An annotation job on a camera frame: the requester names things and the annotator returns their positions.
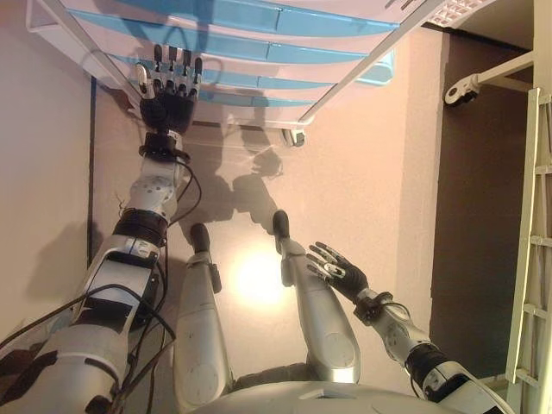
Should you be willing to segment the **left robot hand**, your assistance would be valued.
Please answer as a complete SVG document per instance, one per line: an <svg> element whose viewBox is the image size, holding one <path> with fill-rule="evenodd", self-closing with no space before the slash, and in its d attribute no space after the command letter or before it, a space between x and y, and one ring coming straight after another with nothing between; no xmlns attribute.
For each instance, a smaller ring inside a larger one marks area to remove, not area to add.
<svg viewBox="0 0 552 414"><path fill-rule="evenodd" d="M146 126L157 133L184 135L192 125L203 80L203 61L191 51L168 48L168 74L162 76L163 47L154 46L154 69L135 65L141 94L140 112Z"/></svg>

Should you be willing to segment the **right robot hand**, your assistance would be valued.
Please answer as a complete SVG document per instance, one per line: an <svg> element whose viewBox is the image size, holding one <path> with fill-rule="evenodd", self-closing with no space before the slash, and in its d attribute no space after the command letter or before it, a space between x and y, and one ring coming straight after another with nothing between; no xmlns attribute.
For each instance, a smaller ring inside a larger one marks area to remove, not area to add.
<svg viewBox="0 0 552 414"><path fill-rule="evenodd" d="M345 298L356 303L368 288L367 276L338 251L320 241L309 246L307 268Z"/></svg>

